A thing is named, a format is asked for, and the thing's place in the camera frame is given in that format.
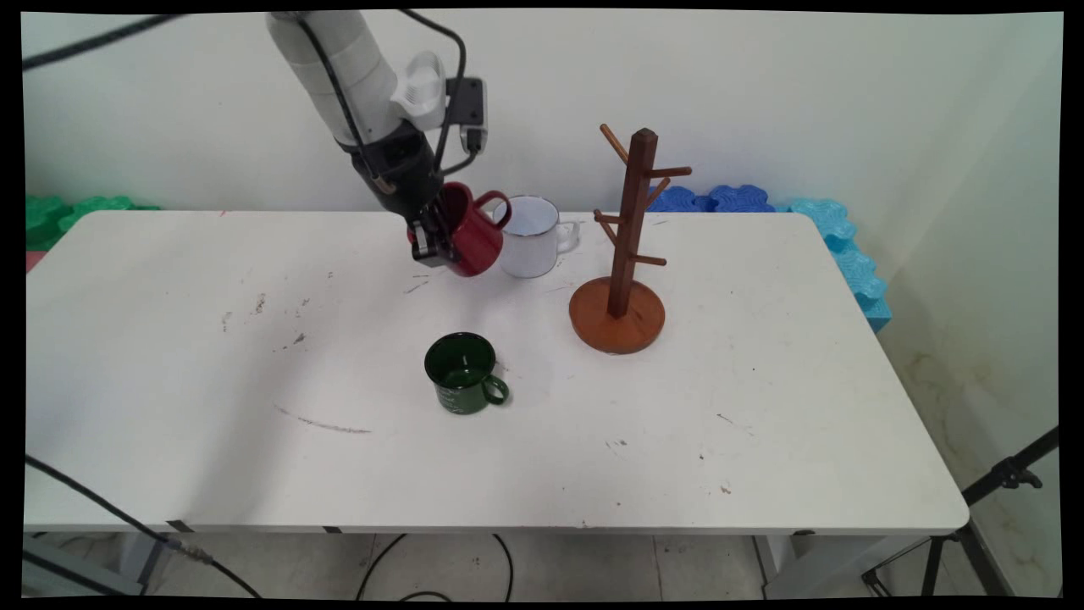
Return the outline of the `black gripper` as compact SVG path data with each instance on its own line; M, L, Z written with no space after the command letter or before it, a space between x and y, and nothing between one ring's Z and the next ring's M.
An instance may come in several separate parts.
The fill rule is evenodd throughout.
M444 179L434 170L429 139L413 125L399 125L379 141L350 146L354 171L384 209L410 223L411 255L425 267L449 267L461 260L456 231L464 216L461 190L441 190ZM423 211L433 203L433 215Z

